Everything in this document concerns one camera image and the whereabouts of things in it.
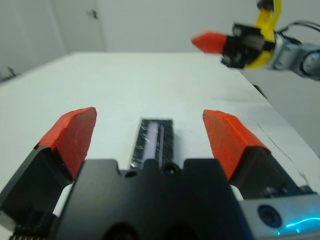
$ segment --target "white wall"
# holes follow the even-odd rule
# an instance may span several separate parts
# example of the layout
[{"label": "white wall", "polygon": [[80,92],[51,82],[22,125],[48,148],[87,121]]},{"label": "white wall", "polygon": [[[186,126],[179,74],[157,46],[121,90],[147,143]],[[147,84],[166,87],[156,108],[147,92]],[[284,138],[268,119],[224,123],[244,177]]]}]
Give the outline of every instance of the white wall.
[{"label": "white wall", "polygon": [[50,0],[67,53],[105,51],[100,19],[88,12],[97,0]]},{"label": "white wall", "polygon": [[0,71],[23,73],[65,54],[49,0],[0,1]]},{"label": "white wall", "polygon": [[[295,20],[320,22],[319,0],[283,0],[278,26]],[[99,0],[107,50],[193,52],[191,36],[205,30],[231,33],[233,22],[252,25],[256,0]],[[320,44],[320,34],[296,27],[303,41]],[[320,82],[288,72],[244,71],[320,156]]]},{"label": "white wall", "polygon": [[0,72],[7,75],[7,67],[17,72],[33,68],[36,63],[32,58],[31,47],[27,36],[17,18],[17,12],[12,0],[0,1]]}]

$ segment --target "white table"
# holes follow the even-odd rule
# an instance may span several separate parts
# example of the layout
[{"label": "white table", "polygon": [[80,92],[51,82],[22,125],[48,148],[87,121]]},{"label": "white table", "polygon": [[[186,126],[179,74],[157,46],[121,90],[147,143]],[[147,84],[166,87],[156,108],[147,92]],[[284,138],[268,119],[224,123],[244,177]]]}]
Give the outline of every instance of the white table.
[{"label": "white table", "polygon": [[[0,190],[62,114],[90,106],[97,121],[87,159],[116,159],[127,168],[141,118],[174,120],[180,166],[212,158],[202,113],[220,110],[237,116],[298,185],[320,192],[316,154],[240,72],[202,53],[78,53],[1,84]],[[1,239],[9,234],[0,228]]]}]

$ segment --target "robotic arm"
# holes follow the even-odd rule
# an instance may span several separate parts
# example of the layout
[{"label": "robotic arm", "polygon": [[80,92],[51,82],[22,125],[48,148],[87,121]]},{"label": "robotic arm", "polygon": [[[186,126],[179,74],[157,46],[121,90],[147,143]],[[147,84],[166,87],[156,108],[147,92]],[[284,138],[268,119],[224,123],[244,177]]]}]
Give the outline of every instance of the robotic arm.
[{"label": "robotic arm", "polygon": [[281,15],[281,0],[260,0],[260,14],[255,27],[235,23],[233,36],[206,32],[192,38],[201,51],[222,54],[222,63],[229,68],[292,71],[320,81],[320,46],[302,43],[284,35],[291,26],[304,26],[320,32],[320,25],[296,21],[280,31],[274,28]]}]

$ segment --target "table surface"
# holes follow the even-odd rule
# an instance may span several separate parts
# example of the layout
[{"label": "table surface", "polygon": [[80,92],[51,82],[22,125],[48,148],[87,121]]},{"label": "table surface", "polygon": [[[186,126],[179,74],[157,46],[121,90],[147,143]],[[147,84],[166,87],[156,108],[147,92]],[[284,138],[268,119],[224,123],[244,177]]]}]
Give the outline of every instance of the table surface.
[{"label": "table surface", "polygon": [[305,141],[239,71],[202,53],[76,53],[2,83],[0,190],[61,115],[86,107],[97,110],[87,159],[128,168],[141,118],[173,119],[180,166],[212,158],[202,113],[219,110],[237,116],[299,186],[320,192],[320,160]]}]

